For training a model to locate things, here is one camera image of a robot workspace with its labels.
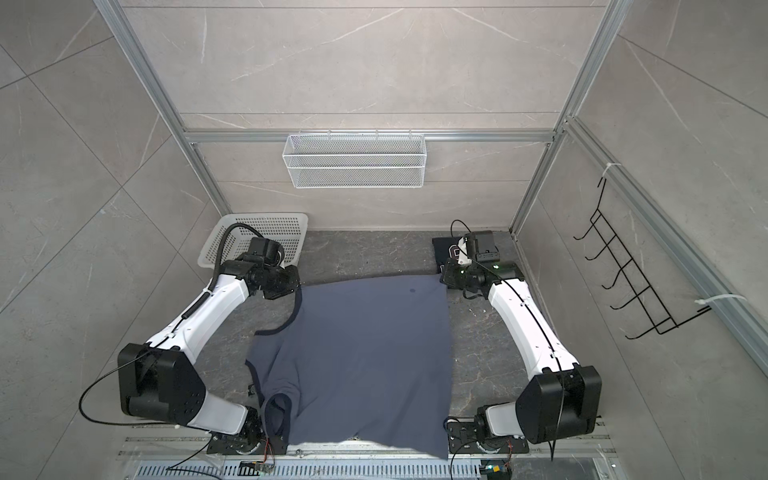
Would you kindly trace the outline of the navy tank top red trim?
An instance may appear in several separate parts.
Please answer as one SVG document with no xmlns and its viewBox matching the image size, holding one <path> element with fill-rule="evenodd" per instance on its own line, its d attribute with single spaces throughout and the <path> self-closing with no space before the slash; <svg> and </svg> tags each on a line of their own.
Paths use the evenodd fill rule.
<svg viewBox="0 0 768 480">
<path fill-rule="evenodd" d="M 462 237 L 467 238 L 467 250 L 468 250 L 468 241 L 470 240 L 470 235 L 464 235 Z M 461 237 L 436 237 L 432 239 L 432 246 L 434 250 L 434 257 L 435 262 L 438 269 L 441 269 L 443 265 L 446 263 L 456 263 L 457 262 L 457 241 Z"/>
</svg>

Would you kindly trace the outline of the white plastic laundry basket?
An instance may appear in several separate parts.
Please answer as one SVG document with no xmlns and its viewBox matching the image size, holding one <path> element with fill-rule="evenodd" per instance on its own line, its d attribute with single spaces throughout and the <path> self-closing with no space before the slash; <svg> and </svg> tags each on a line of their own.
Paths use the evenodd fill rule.
<svg viewBox="0 0 768 480">
<path fill-rule="evenodd" d="M 303 213 L 242 213 L 223 216 L 209 234 L 198 256 L 198 266 L 212 269 L 218 244 L 227 227 L 243 223 L 264 237 L 277 241 L 284 250 L 282 266 L 298 265 L 308 229 L 308 216 Z"/>
</svg>

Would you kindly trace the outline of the grey blue tank top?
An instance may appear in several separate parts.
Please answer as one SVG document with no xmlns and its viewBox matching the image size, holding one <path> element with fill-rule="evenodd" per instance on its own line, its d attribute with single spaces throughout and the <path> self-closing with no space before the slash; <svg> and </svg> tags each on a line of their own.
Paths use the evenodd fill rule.
<svg viewBox="0 0 768 480">
<path fill-rule="evenodd" d="M 363 278 L 300 288 L 245 364 L 273 443 L 358 438 L 446 459 L 452 342 L 438 276 Z"/>
</svg>

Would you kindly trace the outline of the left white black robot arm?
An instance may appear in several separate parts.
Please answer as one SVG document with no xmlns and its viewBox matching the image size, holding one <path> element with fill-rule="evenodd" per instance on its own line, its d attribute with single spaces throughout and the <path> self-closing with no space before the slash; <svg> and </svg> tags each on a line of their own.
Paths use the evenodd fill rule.
<svg viewBox="0 0 768 480">
<path fill-rule="evenodd" d="M 143 344 L 118 355 L 120 406 L 124 414 L 204 430 L 231 449 L 252 451 L 262 441 L 257 411 L 209 392 L 195 364 L 224 320 L 255 293 L 274 300 L 299 287 L 298 269 L 282 265 L 284 249 L 255 235 L 232 260 L 217 247 L 216 265 L 202 293 L 169 325 Z"/>
</svg>

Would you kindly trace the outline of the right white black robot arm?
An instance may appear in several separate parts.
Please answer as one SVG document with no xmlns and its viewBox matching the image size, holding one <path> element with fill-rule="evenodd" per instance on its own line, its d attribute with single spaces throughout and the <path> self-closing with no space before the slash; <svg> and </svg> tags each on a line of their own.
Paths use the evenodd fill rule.
<svg viewBox="0 0 768 480">
<path fill-rule="evenodd" d="M 533 300 L 520 267 L 503 261 L 491 231 L 453 237 L 440 266 L 450 289 L 481 296 L 500 315 L 521 354 L 528 384 L 513 401 L 483 406 L 475 415 L 476 441 L 521 439 L 554 446 L 594 431 L 602 379 L 558 339 Z"/>
</svg>

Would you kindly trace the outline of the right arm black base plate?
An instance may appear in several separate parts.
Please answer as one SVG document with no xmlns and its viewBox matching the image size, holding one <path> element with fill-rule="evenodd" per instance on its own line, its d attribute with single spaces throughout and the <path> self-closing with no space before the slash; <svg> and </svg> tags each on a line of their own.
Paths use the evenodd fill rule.
<svg viewBox="0 0 768 480">
<path fill-rule="evenodd" d="M 447 434 L 449 454 L 522 455 L 530 451 L 528 442 L 515 436 L 498 437 L 484 433 L 468 418 L 448 417 L 443 428 Z"/>
</svg>

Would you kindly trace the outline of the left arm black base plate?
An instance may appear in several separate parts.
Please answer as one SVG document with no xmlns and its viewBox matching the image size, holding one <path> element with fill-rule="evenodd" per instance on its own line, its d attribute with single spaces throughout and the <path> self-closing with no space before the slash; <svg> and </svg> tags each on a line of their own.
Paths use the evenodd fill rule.
<svg viewBox="0 0 768 480">
<path fill-rule="evenodd" d="M 251 455 L 262 453 L 266 447 L 267 436 L 259 422 L 246 422 L 237 434 L 212 434 L 206 452 L 222 455 Z"/>
</svg>

